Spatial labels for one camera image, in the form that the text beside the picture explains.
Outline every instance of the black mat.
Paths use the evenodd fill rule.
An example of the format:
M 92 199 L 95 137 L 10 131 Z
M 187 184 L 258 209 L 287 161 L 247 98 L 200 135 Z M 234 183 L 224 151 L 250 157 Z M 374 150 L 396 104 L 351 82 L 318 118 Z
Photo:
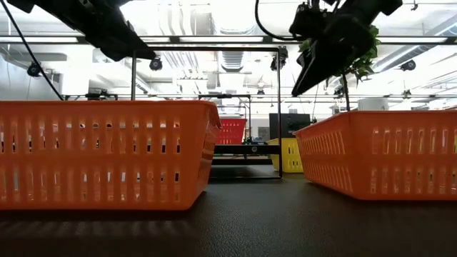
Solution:
M 213 183 L 183 213 L 1 212 L 1 256 L 456 256 L 457 203 L 355 201 L 307 183 Z

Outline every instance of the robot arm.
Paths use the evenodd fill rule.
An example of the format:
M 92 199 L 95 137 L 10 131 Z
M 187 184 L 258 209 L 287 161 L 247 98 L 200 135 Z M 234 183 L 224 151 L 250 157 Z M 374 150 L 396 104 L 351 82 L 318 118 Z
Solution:
M 336 0 L 324 1 L 332 5 Z M 297 60 L 302 70 L 292 95 L 303 94 L 363 56 L 373 46 L 371 23 L 381 12 L 390 15 L 402 4 L 402 0 L 346 0 L 332 12 L 320 10 L 319 0 L 299 5 L 289 32 L 311 39 L 311 47 Z
M 132 57 L 135 49 L 148 46 L 138 37 L 129 22 L 124 20 L 119 7 L 130 0 L 8 0 L 30 13 L 35 5 L 80 31 L 86 40 L 100 48 L 114 61 Z M 139 52 L 138 58 L 154 59 L 152 51 Z

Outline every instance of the yellow bin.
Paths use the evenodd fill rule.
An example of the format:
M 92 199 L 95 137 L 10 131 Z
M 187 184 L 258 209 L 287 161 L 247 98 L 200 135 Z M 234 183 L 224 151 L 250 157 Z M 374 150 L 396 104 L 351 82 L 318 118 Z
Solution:
M 296 138 L 283 138 L 283 171 L 287 173 L 303 173 L 303 166 L 301 165 L 300 152 L 298 151 L 298 144 Z M 279 145 L 278 139 L 268 141 L 269 145 Z M 279 170 L 279 155 L 271 154 L 273 167 Z

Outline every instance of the plastic basket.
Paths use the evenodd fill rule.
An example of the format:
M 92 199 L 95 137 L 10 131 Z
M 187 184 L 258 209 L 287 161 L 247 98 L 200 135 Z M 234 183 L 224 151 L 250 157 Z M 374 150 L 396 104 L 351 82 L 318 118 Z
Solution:
M 456 111 L 352 111 L 296 136 L 310 181 L 358 199 L 457 200 Z
M 0 209 L 188 209 L 221 128 L 205 101 L 0 102 Z
M 301 173 L 303 167 L 301 166 L 300 153 L 298 151 L 298 144 L 296 138 L 283 138 L 282 139 L 282 154 L 283 154 L 283 172 L 286 173 Z M 278 139 L 268 141 L 269 145 L 279 145 Z M 273 167 L 279 170 L 279 155 L 272 154 L 271 160 Z
M 221 119 L 222 131 L 217 144 L 242 144 L 245 119 Z

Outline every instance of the black table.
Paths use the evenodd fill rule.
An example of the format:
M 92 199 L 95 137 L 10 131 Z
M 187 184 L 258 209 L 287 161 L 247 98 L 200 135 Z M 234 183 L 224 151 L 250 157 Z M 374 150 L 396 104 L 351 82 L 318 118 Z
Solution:
M 1 212 L 1 256 L 456 256 L 457 203 L 356 201 L 286 175 L 190 211 Z

